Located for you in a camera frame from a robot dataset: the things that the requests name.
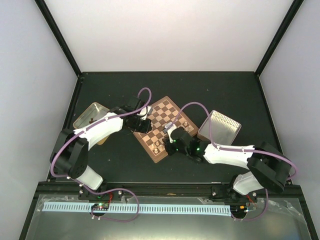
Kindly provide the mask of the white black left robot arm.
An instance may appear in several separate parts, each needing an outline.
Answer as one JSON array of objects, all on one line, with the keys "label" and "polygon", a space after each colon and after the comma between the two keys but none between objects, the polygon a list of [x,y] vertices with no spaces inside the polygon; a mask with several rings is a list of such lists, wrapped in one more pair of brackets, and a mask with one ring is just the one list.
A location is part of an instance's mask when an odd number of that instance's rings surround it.
[{"label": "white black left robot arm", "polygon": [[63,129],[58,135],[50,157],[50,173],[54,177],[69,177],[87,186],[89,193],[97,200],[108,192],[104,179],[89,166],[89,151],[110,135],[129,129],[146,134],[152,123],[148,116],[152,106],[138,97],[133,97],[127,105],[114,107],[104,116],[75,130]]}]

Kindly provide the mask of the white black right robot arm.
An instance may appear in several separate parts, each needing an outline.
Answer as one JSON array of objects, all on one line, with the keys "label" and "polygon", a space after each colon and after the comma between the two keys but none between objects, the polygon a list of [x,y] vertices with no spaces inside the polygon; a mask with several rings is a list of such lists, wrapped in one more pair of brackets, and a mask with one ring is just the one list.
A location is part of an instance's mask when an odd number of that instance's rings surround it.
[{"label": "white black right robot arm", "polygon": [[290,160],[267,142],[261,146],[231,146],[192,137],[183,127],[165,127],[164,148],[168,155],[183,154],[197,163],[230,165],[248,172],[233,177],[228,198],[240,201],[248,193],[266,189],[283,192],[292,168]]}]

